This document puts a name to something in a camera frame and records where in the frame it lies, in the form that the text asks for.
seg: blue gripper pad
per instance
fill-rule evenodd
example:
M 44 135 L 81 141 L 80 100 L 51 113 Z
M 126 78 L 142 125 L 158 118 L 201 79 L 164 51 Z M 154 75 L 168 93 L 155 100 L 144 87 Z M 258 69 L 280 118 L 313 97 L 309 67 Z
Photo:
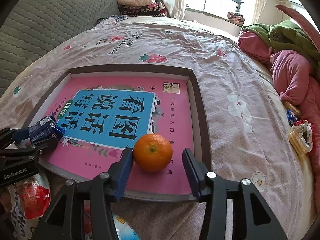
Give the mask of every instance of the blue gripper pad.
M 199 199 L 202 197 L 201 190 L 206 187 L 206 183 L 204 173 L 189 148 L 184 149 L 182 152 L 182 163 L 188 177 L 192 194 L 195 198 Z
M 133 165 L 133 149 L 125 148 L 121 154 L 121 160 L 113 163 L 108 173 L 111 175 L 111 187 L 115 190 L 115 201 L 119 201 L 124 196 L 125 186 Z

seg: metal screw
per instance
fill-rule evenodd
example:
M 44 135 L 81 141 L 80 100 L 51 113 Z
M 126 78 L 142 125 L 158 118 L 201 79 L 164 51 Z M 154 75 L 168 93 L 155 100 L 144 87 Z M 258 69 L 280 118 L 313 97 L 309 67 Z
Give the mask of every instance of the metal screw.
M 107 172 L 101 173 L 101 174 L 100 174 L 100 178 L 102 178 L 102 179 L 107 179 L 107 178 L 109 178 L 109 173 L 107 173 Z
M 251 181 L 249 179 L 243 179 L 242 180 L 242 184 L 246 185 L 246 186 L 249 186 L 251 184 Z
M 217 177 L 217 174 L 212 172 L 212 171 L 209 171 L 207 173 L 207 177 L 210 178 L 210 179 L 214 179 L 215 177 Z
M 74 180 L 73 180 L 73 179 L 68 179 L 68 180 L 66 181 L 66 185 L 67 185 L 67 186 L 71 186 L 73 183 L 74 183 Z

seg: stack of blankets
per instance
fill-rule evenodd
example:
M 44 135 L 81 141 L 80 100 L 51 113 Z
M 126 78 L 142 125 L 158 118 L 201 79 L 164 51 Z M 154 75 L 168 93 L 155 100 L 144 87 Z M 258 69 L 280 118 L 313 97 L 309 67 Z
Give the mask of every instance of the stack of blankets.
M 228 12 L 227 17 L 234 24 L 237 24 L 239 26 L 243 26 L 244 24 L 244 16 L 239 12 Z
M 117 0 L 122 15 L 167 17 L 167 12 L 161 2 L 155 0 Z

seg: strawberry print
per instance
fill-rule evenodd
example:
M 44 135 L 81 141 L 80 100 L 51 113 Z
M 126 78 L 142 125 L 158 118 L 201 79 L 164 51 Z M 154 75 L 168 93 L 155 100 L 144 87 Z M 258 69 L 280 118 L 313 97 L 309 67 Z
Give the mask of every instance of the strawberry print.
M 110 37 L 111 41 L 119 41 L 119 40 L 122 40 L 124 39 L 124 37 L 122 36 L 112 36 Z
M 220 56 L 220 57 L 225 57 L 225 56 L 226 56 L 226 54 L 224 54 L 224 53 L 221 51 L 221 49 L 217 49 L 217 54 L 218 54 L 218 56 Z
M 160 56 L 156 54 L 151 54 L 151 55 L 144 54 L 143 56 L 140 56 L 139 60 L 142 60 L 143 62 L 148 62 L 148 63 L 159 63 L 159 62 L 166 62 L 167 58 L 165 56 Z

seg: plastic bag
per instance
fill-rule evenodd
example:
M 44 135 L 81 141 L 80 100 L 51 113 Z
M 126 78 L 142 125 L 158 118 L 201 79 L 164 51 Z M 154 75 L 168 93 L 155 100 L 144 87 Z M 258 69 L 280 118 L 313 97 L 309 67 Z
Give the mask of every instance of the plastic bag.
M 27 240 L 50 205 L 50 189 L 46 175 L 40 172 L 8 186 L 12 209 L 10 220 L 17 240 Z
M 112 216 L 119 240 L 140 240 L 136 231 L 122 217 L 115 214 Z M 85 240 L 93 240 L 89 201 L 84 202 L 84 232 Z
M 296 122 L 290 129 L 289 141 L 298 156 L 306 156 L 313 148 L 311 124 L 307 120 Z

